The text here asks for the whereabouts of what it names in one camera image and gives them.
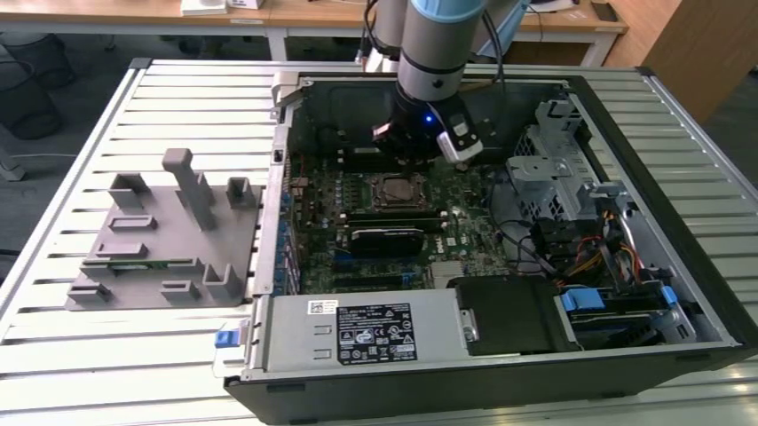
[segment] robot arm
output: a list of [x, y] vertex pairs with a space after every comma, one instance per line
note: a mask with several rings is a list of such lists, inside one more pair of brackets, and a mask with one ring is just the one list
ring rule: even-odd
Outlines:
[[[396, 52], [398, 68], [390, 117], [373, 128], [373, 142], [409, 165], [440, 153], [448, 162], [463, 162], [481, 151], [481, 135], [489, 134], [457, 95], [487, 0], [380, 0], [378, 5], [374, 47]], [[398, 49], [397, 19], [405, 21]]]

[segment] motherboard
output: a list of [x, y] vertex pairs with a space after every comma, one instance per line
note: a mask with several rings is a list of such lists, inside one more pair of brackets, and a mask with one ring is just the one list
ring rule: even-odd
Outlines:
[[507, 274], [491, 167], [436, 161], [408, 173], [350, 167], [354, 156], [292, 161], [300, 293], [443, 288], [456, 277]]

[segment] red wire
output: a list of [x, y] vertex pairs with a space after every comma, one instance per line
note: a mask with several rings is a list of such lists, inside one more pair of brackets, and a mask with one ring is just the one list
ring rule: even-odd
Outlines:
[[600, 238], [601, 237], [599, 235], [581, 238], [581, 240], [579, 241], [579, 245], [576, 246], [576, 259], [573, 260], [576, 264], [579, 263], [579, 258], [581, 257], [581, 246], [584, 245], [584, 243], [592, 240], [600, 240]]

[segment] wooden desk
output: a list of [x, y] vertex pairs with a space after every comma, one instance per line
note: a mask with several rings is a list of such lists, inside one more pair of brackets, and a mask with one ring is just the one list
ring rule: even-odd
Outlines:
[[[180, 0], [2, 0], [0, 31], [178, 36], [264, 36], [270, 58], [286, 60], [288, 36], [358, 37], [356, 0], [268, 0], [260, 10], [181, 16]], [[568, 11], [524, 17], [516, 42], [589, 44], [581, 65], [600, 66], [625, 24], [603, 22], [588, 0]]]
[[[268, 37], [286, 36], [360, 36], [362, 8], [354, 0], [269, 0]], [[588, 0], [572, 9], [528, 14], [520, 23], [515, 42], [588, 44], [581, 65], [599, 67], [619, 34], [625, 33], [624, 22], [605, 22], [596, 18]]]
[[607, 57], [645, 66], [704, 123], [758, 63], [755, 0], [611, 0], [629, 25]]

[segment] white sticker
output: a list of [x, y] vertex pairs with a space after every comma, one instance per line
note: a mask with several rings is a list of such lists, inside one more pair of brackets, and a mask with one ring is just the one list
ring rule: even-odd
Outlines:
[[228, 20], [232, 24], [261, 25], [261, 20]]
[[389, 346], [389, 352], [412, 352], [416, 350], [416, 346], [412, 344], [397, 344], [396, 346]]
[[617, 27], [597, 27], [595, 28], [596, 33], [623, 33], [624, 29]]
[[308, 315], [333, 315], [338, 305], [338, 300], [309, 300]]

